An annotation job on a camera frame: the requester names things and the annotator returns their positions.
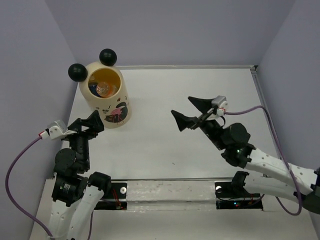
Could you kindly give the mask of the clear bottle blue label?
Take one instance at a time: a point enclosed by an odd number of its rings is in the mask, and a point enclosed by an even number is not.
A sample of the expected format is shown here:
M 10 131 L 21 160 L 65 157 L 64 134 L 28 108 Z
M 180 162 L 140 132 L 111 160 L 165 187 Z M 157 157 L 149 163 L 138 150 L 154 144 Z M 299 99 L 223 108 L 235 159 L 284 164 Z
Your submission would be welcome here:
M 88 85 L 88 88 L 93 95 L 98 97 L 99 94 L 97 93 L 97 85 L 97 83 L 93 82 Z

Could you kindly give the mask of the long orange capped bottle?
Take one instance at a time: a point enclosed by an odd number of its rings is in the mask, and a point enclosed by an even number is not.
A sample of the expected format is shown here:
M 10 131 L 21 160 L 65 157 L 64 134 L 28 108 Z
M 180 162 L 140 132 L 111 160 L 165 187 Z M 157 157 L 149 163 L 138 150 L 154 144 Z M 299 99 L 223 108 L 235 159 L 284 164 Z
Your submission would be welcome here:
M 96 86 L 97 94 L 102 98 L 109 98 L 116 94 L 118 88 L 111 83 L 108 82 L 99 82 Z

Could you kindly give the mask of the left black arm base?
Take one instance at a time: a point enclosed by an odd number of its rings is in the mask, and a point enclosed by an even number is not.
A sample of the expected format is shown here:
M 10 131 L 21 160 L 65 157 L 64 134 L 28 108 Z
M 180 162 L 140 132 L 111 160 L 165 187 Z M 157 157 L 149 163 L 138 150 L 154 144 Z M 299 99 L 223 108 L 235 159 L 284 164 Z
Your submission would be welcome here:
M 95 210 L 122 211 L 127 209 L 127 187 L 125 181 L 113 181 L 108 194 L 96 204 Z

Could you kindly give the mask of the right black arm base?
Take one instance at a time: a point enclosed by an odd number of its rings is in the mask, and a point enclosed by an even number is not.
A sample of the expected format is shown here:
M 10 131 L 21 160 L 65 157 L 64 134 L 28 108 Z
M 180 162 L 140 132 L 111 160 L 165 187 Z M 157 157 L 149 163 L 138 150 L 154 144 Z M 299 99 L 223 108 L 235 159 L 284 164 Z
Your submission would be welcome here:
M 251 193 L 245 187 L 249 185 L 250 174 L 245 171 L 237 171 L 231 181 L 218 181 L 214 183 L 217 210 L 263 210 L 262 195 Z

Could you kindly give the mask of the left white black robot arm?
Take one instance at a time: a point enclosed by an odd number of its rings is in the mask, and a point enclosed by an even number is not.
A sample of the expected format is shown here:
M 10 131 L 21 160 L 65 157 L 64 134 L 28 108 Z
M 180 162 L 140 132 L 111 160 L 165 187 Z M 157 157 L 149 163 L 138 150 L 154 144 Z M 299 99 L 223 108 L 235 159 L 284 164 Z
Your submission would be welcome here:
M 69 126 L 57 120 L 48 127 L 51 140 L 69 143 L 54 158 L 55 183 L 48 226 L 52 240 L 79 239 L 97 203 L 110 194 L 109 175 L 101 172 L 83 175 L 90 169 L 89 141 L 104 129 L 97 110 L 86 119 L 77 118 Z

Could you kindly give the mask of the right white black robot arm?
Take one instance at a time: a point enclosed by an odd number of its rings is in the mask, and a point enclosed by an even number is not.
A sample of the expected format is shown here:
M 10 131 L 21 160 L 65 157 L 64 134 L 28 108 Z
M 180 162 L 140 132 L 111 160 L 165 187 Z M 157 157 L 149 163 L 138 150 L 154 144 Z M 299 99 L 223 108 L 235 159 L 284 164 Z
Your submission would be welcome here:
M 242 123 L 236 122 L 227 127 L 220 125 L 218 119 L 236 116 L 229 112 L 225 96 L 211 99 L 188 97 L 200 111 L 199 117 L 188 117 L 172 110 L 179 131 L 200 129 L 213 145 L 220 150 L 221 157 L 233 166 L 241 168 L 230 183 L 235 196 L 244 194 L 270 195 L 279 202 L 286 199 L 298 204 L 294 215 L 302 209 L 320 213 L 320 170 L 304 168 L 289 163 L 284 157 L 273 157 L 249 142 L 251 135 Z

